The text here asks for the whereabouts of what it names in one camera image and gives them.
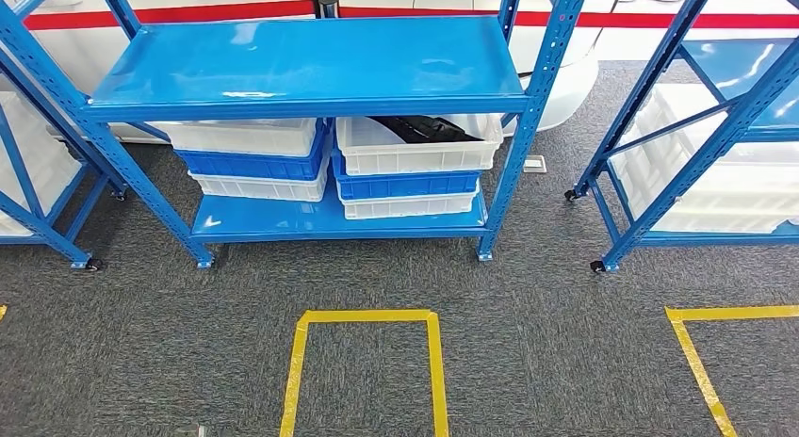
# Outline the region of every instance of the yellow tape rectangle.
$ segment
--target yellow tape rectangle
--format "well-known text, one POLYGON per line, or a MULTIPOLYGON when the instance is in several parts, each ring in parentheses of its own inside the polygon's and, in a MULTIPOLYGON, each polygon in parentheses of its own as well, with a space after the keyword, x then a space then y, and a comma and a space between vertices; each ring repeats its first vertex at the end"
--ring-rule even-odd
POLYGON ((430 380, 432 390, 432 421, 435 437, 449 437, 447 420, 447 396, 444 391, 444 355, 441 349, 441 330, 438 315, 430 310, 309 310, 297 321, 294 345, 291 349, 291 365, 285 385, 283 419, 280 437, 292 437, 297 419, 297 403, 300 399, 302 365, 305 359, 305 344, 308 340, 308 325, 334 322, 407 322, 427 323, 428 351, 430 352, 430 380))
POLYGON ((672 321, 720 321, 728 319, 799 317, 799 305, 730 308, 666 308, 666 315, 669 316, 669 320, 672 321))
POLYGON ((693 376, 699 384, 699 390, 708 404, 708 409, 713 415, 716 426, 719 427, 724 437, 737 437, 738 433, 732 426, 726 410, 719 400, 716 390, 710 383, 708 371, 702 364, 696 348, 693 346, 685 321, 718 321, 731 319, 768 319, 779 317, 799 317, 799 305, 777 305, 765 307, 728 307, 728 308, 684 308, 674 309, 666 307, 666 316, 672 323, 677 341, 682 347, 682 352, 688 360, 693 376))

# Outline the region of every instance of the shelf frame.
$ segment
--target shelf frame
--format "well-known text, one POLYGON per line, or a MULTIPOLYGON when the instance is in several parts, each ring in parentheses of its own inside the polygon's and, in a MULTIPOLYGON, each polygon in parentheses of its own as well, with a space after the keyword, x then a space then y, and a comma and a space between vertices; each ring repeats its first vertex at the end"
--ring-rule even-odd
MULTIPOLYGON (((19 23, 37 5, 44 0, 22 0, 10 10, 8 17, 19 23)), ((0 139, 5 146, 15 176, 24 193, 30 210, 25 209, 5 193, 0 192, 0 211, 22 224, 32 235, 2 235, 0 245, 47 245, 64 255, 75 269, 97 268, 91 262, 91 253, 78 248, 74 241, 89 218, 91 210, 107 187, 111 195, 120 199, 125 197, 127 183, 111 164, 94 147, 86 142, 82 135, 63 117, 56 106, 29 79, 28 75, 6 54, 0 50, 0 73, 3 74, 40 114, 63 136, 72 153, 81 163, 72 181, 64 188, 53 204, 49 213, 41 209, 39 197, 31 182, 27 167, 20 154, 16 140, 11 133, 5 114, 0 109, 0 139), (67 203, 73 198, 87 174, 94 176, 94 183, 89 193, 73 217, 64 235, 53 226, 67 203)))
POLYGON ((696 180, 712 166, 716 159, 726 154, 736 143, 799 140, 799 134, 796 131, 790 134, 788 131, 763 131, 759 129, 753 130, 752 128, 753 123, 762 112, 796 79, 799 73, 799 39, 793 40, 788 45, 785 52, 763 73, 749 91, 739 96, 725 97, 715 87, 707 73, 703 71, 699 62, 690 55, 682 44, 686 34, 707 1, 685 0, 671 26, 660 41, 655 55, 647 63, 632 93, 616 115, 589 165, 574 184, 574 188, 565 194, 569 201, 573 201, 586 196, 589 191, 592 191, 599 207, 600 215, 610 235, 610 248, 602 256, 601 260, 594 261, 591 264, 594 271, 614 271, 618 269, 619 262, 635 247, 708 244, 793 244, 799 242, 799 226, 790 225, 788 222, 784 223, 777 231, 767 235, 652 231, 658 220, 671 209, 677 198, 685 194, 696 180), (646 100, 660 75, 675 58, 679 57, 687 61, 700 80, 711 90, 719 104, 687 119, 672 123, 654 133, 644 135, 637 140, 619 145, 621 136, 627 131, 635 113, 646 100), (637 218, 633 218, 628 206, 628 197, 613 171, 609 161, 610 157, 722 111, 727 113, 727 117, 709 137, 708 141, 687 161, 685 166, 643 213, 637 218), (603 173, 610 176, 613 188, 628 218, 628 227, 623 232, 619 231, 611 208, 608 206, 597 183, 597 178, 603 173))
MULTIPOLYGON (((133 40, 140 36, 141 31, 145 28, 140 25, 128 1, 106 1, 128 38, 133 40)), ((502 49, 507 50, 519 0, 501 0, 501 2, 501 8, 497 13, 497 29, 504 38, 502 49)), ((524 160, 533 142, 535 129, 541 120, 546 100, 561 67, 563 53, 574 31, 583 2, 584 0, 555 0, 543 39, 542 46, 545 48, 539 52, 532 70, 530 85, 523 93, 487 96, 484 99, 480 96, 400 96, 393 100, 390 97, 388 100, 361 100, 352 97, 332 101, 273 104, 253 102, 228 105, 220 103, 171 103, 151 106, 104 105, 102 102, 94 103, 90 97, 85 96, 74 87, 69 78, 58 68, 21 22, 15 18, 13 10, 5 3, 0 5, 0 24, 4 27, 4 30, 0 30, 0 40, 31 72, 36 82, 45 88, 56 102, 61 104, 66 114, 77 123, 110 165, 120 172, 124 181, 138 193, 197 261, 198 267, 211 267, 213 263, 213 254, 204 245, 208 242, 254 242, 311 238, 478 237, 480 239, 477 248, 478 258, 485 261, 490 260, 493 256, 492 249, 497 241, 497 234, 513 198, 524 160), (107 126, 107 123, 112 121, 206 120, 211 118, 209 115, 213 115, 213 118, 217 120, 234 120, 488 112, 507 113, 511 118, 518 118, 519 124, 511 140, 511 148, 506 157, 494 199, 487 211, 483 211, 482 196, 479 197, 477 206, 480 208, 480 212, 485 214, 482 225, 409 229, 401 228, 401 225, 398 228, 395 218, 387 218, 377 219, 380 221, 377 228, 348 232, 315 233, 313 229, 284 234, 240 231, 229 235, 200 235, 192 232, 135 160, 113 137, 107 126)))

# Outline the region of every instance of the gray carpet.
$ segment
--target gray carpet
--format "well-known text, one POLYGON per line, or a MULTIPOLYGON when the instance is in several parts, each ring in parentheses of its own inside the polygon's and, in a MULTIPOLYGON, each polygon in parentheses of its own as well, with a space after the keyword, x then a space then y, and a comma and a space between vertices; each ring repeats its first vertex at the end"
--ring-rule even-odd
MULTIPOLYGON (((588 269, 605 230, 563 192, 640 68, 605 65, 536 139, 549 173, 522 178, 491 263, 467 239, 291 242, 215 247, 200 271, 137 198, 102 199, 79 237, 105 271, 0 248, 0 435, 277 435, 297 319, 374 308, 440 315, 453 436, 718 435, 663 307, 799 303, 799 248, 638 250, 617 274, 588 269)), ((128 148, 191 219, 200 191, 170 150, 128 148)), ((799 319, 689 330, 741 436, 799 435, 799 319)), ((312 325, 296 435, 431 436, 425 334, 312 325)))

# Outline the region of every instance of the red stripe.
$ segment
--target red stripe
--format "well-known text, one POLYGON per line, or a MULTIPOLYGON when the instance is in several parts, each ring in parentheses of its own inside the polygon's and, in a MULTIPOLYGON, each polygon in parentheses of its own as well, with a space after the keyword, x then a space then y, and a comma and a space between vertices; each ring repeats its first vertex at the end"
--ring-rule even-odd
MULTIPOLYGON (((308 15, 313 13, 310 0, 258 2, 251 4, 223 4, 215 6, 192 6, 172 8, 146 8, 136 10, 142 23, 194 23, 278 16, 308 15)), ((367 16, 422 16, 422 15, 474 15, 493 14, 491 10, 441 10, 424 8, 372 8, 343 7, 341 15, 346 17, 367 16)), ((520 11, 516 25, 546 25, 549 13, 545 11, 520 11)), ((674 18, 673 14, 660 13, 582 13, 578 25, 581 27, 626 27, 665 28, 674 18)), ((113 27, 117 25, 110 11, 81 11, 73 13, 50 13, 31 15, 25 19, 31 30, 81 29, 89 27, 113 27)), ((796 29, 797 15, 700 15, 693 26, 716 29, 796 29)))

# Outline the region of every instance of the shelving unit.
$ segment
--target shelving unit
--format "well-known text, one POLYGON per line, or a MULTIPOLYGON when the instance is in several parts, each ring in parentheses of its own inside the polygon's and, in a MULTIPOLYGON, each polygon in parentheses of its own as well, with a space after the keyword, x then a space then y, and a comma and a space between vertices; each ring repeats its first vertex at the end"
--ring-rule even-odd
MULTIPOLYGON (((788 0, 799 8, 799 0, 788 0)), ((788 222, 769 234, 682 233, 652 231, 678 197, 725 155, 734 144, 799 141, 799 39, 684 40, 707 0, 685 0, 655 55, 628 96, 608 133, 575 188, 565 193, 569 201, 591 190, 611 236, 611 248, 594 271, 616 270, 619 261, 637 246, 696 246, 799 243, 799 226, 788 222), (709 88, 719 104, 677 121, 638 140, 620 144, 636 112, 645 102, 660 74, 675 58, 683 58, 709 88), (726 112, 724 122, 675 175, 646 210, 633 218, 628 199, 609 159, 615 154, 662 137, 696 121, 726 112), (597 183, 603 173, 611 179, 625 211, 628 227, 621 232, 597 183)))
POLYGON ((530 86, 508 52, 519 0, 498 16, 353 18, 140 25, 106 0, 131 42, 87 99, 8 6, 0 40, 63 105, 130 186, 196 258, 204 243, 288 239, 480 238, 491 250, 583 0, 556 0, 530 86), (491 207, 470 213, 345 220, 331 190, 320 203, 206 196, 191 229, 111 135, 114 121, 244 120, 450 113, 513 114, 518 129, 491 207))
MULTIPOLYGON (((22 1, 20 6, 18 6, 22 9, 22 16, 24 17, 29 13, 35 7, 34 4, 40 2, 41 0, 22 1)), ((122 200, 125 197, 127 184, 120 174, 73 129, 3 50, 0 50, 0 72, 61 133, 64 137, 64 142, 71 148, 81 164, 75 177, 58 196, 49 212, 45 213, 42 210, 40 197, 37 196, 36 189, 31 181, 28 166, 21 156, 20 148, 11 133, 6 117, 4 116, 0 119, 0 138, 8 153, 8 159, 13 167, 16 179, 24 193, 28 208, 26 209, 0 191, 0 210, 31 232, 31 235, 0 235, 0 245, 48 245, 69 259, 72 268, 97 270, 102 266, 100 260, 92 258, 91 253, 75 246, 74 240, 106 186, 110 186, 113 196, 122 200), (86 175, 90 172, 95 176, 93 186, 89 194, 83 199, 83 204, 74 216, 66 234, 62 235, 53 228, 53 225, 86 175)))

